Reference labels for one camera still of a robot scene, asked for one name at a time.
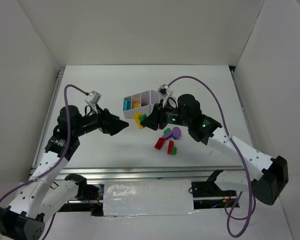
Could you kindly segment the green curved lego brick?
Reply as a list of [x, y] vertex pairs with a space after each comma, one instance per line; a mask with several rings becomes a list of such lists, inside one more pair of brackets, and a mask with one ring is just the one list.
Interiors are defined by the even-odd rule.
[[140, 122], [142, 122], [143, 120], [145, 120], [147, 118], [147, 115], [146, 114], [142, 114], [142, 115], [140, 115], [139, 117], [138, 117], [138, 120], [140, 121]]

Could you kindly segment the light tan lego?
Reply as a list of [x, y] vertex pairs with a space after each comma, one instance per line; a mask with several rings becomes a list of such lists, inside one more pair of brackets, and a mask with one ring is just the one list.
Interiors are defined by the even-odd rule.
[[136, 114], [133, 115], [133, 119], [135, 120], [138, 128], [141, 130], [144, 127], [141, 125], [141, 121], [139, 120], [139, 117], [142, 117], [143, 114], [141, 112], [137, 112]]

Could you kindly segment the teal frog flower lego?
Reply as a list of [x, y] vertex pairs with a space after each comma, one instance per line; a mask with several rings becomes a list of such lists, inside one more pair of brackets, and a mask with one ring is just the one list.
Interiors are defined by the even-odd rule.
[[132, 109], [132, 100], [125, 98], [123, 101], [123, 111], [129, 111]]

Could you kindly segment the small red lego brick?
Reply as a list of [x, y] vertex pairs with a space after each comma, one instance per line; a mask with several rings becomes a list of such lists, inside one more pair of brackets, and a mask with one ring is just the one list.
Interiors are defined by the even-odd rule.
[[169, 141], [168, 143], [168, 148], [167, 148], [167, 154], [171, 155], [173, 152], [173, 147], [174, 147], [174, 142], [172, 140]]

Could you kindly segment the small green lego brick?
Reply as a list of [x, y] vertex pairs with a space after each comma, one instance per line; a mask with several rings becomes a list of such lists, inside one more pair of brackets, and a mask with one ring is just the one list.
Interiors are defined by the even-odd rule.
[[173, 147], [173, 148], [172, 148], [171, 154], [172, 154], [172, 155], [176, 155], [176, 154], [177, 154], [177, 148], [176, 148], [176, 147]]

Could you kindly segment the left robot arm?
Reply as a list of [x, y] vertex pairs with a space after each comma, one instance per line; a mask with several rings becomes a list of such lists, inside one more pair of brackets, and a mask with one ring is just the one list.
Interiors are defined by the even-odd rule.
[[0, 234], [13, 240], [38, 240], [47, 221], [67, 201], [97, 197], [99, 188], [76, 173], [67, 175], [56, 189], [51, 186], [78, 149], [80, 136], [94, 130], [113, 136], [128, 126], [106, 108], [97, 106], [95, 112], [81, 115], [76, 106], [64, 106], [30, 180], [19, 186], [19, 194], [7, 207], [0, 207]]

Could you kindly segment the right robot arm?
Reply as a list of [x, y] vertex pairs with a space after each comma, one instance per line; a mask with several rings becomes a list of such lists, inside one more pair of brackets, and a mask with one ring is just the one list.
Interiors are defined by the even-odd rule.
[[273, 205], [289, 182], [288, 162], [282, 156], [272, 157], [253, 148], [201, 111], [200, 103], [191, 94], [177, 99], [177, 106], [156, 103], [151, 114], [140, 123], [143, 127], [164, 129], [168, 124], [188, 128], [196, 141], [209, 146], [240, 164], [245, 173], [235, 176], [217, 169], [208, 178], [216, 188], [227, 191], [252, 192], [261, 203]]

